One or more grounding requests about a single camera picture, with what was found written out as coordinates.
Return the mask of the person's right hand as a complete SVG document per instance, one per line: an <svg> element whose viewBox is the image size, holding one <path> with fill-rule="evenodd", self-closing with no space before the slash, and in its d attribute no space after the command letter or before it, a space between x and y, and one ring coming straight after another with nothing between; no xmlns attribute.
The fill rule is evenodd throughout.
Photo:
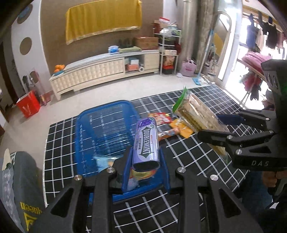
<svg viewBox="0 0 287 233"><path fill-rule="evenodd" d="M262 180L263 184L266 187L275 187L278 180L281 180L283 178L286 178L287 171L278 171L278 172L272 172L272 171L264 171L262 173Z"/></svg>

